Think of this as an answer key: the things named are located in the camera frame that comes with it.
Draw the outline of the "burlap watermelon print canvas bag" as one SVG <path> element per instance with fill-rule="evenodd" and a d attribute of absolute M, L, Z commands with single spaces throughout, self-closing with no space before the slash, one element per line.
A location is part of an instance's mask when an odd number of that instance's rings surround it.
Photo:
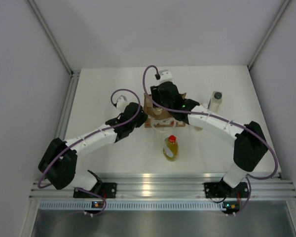
<path fill-rule="evenodd" d="M 165 133 L 173 129 L 174 127 L 185 127 L 186 124 L 182 121 L 177 121 L 174 117 L 166 110 L 159 116 L 154 116 L 154 114 L 147 107 L 146 99 L 151 99 L 151 94 L 144 95 L 144 112 L 148 115 L 148 119 L 144 123 L 145 128 L 152 128 L 155 131 Z"/>

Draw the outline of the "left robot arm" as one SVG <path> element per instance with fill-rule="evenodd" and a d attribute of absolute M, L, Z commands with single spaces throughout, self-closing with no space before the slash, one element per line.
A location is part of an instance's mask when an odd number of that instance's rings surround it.
<path fill-rule="evenodd" d="M 128 137 L 147 119 L 148 115 L 143 107 L 131 102 L 124 108 L 124 112 L 106 121 L 89 134 L 65 141 L 60 138 L 53 139 L 38 169 L 57 190 L 66 187 L 81 188 L 94 198 L 102 190 L 100 179 L 93 171 L 80 168 L 79 163 L 95 150 Z"/>

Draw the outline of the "grey-capped clear bottle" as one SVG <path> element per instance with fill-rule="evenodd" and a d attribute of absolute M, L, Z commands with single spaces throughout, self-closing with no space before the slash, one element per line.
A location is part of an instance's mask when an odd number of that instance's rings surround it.
<path fill-rule="evenodd" d="M 208 110 L 216 113 L 222 103 L 222 93 L 219 91 L 213 91 L 208 104 Z"/>

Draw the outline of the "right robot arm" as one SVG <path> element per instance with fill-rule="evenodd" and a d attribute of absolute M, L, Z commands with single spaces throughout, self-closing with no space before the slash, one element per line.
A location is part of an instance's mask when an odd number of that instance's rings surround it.
<path fill-rule="evenodd" d="M 170 81 L 150 87 L 153 105 L 166 109 L 176 120 L 202 128 L 229 143 L 233 148 L 233 163 L 217 184 L 225 197 L 238 190 L 239 183 L 252 172 L 267 152 L 265 136 L 254 121 L 236 125 L 211 113 L 199 102 L 183 98 Z"/>

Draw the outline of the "red-capped yellow bottle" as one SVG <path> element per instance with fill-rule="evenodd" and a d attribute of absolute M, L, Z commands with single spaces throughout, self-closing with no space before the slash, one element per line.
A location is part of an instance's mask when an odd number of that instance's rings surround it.
<path fill-rule="evenodd" d="M 175 161 L 178 156 L 179 146 L 177 138 L 174 135 L 170 135 L 164 140 L 163 154 L 168 161 Z"/>

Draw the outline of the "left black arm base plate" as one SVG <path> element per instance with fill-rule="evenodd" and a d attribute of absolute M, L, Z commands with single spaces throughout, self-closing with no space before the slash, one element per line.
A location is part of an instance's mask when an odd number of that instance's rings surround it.
<path fill-rule="evenodd" d="M 96 186 L 90 190 L 92 193 L 96 193 L 104 199 L 115 198 L 117 191 L 117 183 L 104 182 L 96 184 Z M 74 198 L 94 198 L 93 195 L 87 194 L 82 191 L 74 190 Z"/>

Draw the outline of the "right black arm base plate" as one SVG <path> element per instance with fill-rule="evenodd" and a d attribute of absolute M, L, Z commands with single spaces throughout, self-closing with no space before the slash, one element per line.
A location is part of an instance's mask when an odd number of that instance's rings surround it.
<path fill-rule="evenodd" d="M 223 182 L 206 182 L 203 185 L 206 198 L 247 198 L 249 196 L 249 187 L 246 182 L 241 182 L 235 188 Z"/>

